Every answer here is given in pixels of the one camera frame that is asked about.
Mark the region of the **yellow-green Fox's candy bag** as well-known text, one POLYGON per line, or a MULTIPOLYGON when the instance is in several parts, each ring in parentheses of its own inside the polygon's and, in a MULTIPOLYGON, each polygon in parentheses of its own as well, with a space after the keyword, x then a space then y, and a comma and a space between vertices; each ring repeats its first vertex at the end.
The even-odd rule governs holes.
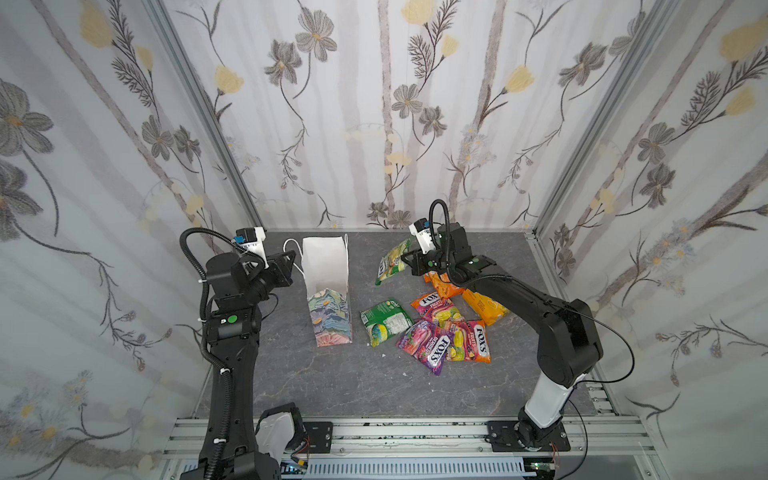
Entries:
POLYGON ((412 250, 413 238, 408 237, 386 253, 378 266, 375 285, 381 285, 385 280, 408 269, 402 256, 412 250))

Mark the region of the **orange corn chips bag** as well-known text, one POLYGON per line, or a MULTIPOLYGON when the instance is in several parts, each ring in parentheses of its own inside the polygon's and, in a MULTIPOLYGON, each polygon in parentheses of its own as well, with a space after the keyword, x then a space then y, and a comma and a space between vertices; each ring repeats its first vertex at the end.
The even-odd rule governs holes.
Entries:
POLYGON ((438 274, 434 271, 428 272, 423 275, 423 279, 426 283, 433 286, 441 299, 451 299, 457 295, 461 295, 465 291, 464 288, 451 283, 446 273, 438 274))

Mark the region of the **floral white paper bag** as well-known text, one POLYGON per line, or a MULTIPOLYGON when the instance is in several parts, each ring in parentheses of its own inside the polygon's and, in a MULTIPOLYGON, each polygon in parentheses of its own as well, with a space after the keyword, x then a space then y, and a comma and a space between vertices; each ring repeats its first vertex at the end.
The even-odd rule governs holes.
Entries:
POLYGON ((283 251, 298 256, 296 269, 304 280, 316 345, 350 344, 348 236, 289 238, 283 251))

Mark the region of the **green Fox's candy bag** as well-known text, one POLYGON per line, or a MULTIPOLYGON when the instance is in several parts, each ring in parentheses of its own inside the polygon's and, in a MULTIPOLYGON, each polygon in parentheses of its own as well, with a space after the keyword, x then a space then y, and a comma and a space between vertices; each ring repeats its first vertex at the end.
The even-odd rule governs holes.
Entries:
POLYGON ((362 311, 360 318, 373 348, 406 332, 413 325, 404 307, 394 298, 362 311))

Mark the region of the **yellow mango gummy bag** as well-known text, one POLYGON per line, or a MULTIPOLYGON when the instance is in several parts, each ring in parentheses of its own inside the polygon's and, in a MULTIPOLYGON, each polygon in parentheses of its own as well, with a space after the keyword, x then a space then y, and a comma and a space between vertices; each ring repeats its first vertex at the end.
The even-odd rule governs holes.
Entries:
POLYGON ((497 321, 510 314, 506 307, 485 295, 464 290, 462 298, 480 319, 485 322, 486 326, 494 325, 497 321))

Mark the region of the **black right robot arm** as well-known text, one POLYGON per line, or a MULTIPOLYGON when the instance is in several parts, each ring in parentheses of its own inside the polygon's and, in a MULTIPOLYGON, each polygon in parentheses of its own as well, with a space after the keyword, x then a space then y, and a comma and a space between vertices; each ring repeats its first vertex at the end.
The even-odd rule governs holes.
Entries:
POLYGON ((449 283, 499 303, 538 335, 537 362, 549 380, 575 385, 603 357, 587 304, 546 294, 506 272, 496 261, 474 254, 465 229, 450 221, 447 203, 434 200, 428 216, 410 226, 418 245, 401 260, 415 276, 445 274, 449 283))

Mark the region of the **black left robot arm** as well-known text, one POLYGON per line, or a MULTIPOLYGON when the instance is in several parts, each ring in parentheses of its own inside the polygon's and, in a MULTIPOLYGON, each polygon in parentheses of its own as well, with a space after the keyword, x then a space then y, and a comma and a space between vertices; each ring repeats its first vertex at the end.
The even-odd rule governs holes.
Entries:
POLYGON ((294 404, 253 412, 260 303, 292 284, 294 252, 266 255, 261 227, 228 237, 204 227, 180 234, 182 253, 202 285, 199 349, 210 364, 212 394, 203 446, 184 479, 278 479, 284 455, 304 440, 294 404))

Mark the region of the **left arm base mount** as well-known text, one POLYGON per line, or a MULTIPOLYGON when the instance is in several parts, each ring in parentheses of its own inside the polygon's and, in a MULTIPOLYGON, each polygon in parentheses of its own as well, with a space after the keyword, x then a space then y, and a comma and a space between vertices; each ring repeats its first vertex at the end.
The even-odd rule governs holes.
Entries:
POLYGON ((311 454, 329 454, 332 434, 332 422, 306 423, 293 402, 265 410, 255 426, 259 451, 278 463, 285 458, 308 462, 311 454))

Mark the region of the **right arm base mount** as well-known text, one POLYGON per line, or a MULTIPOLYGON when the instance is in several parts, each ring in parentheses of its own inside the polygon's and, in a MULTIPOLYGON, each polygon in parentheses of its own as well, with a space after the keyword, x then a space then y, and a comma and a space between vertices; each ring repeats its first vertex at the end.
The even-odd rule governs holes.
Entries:
POLYGON ((563 409, 574 390, 541 373, 515 420, 488 421, 485 441, 494 452, 568 452, 563 409))

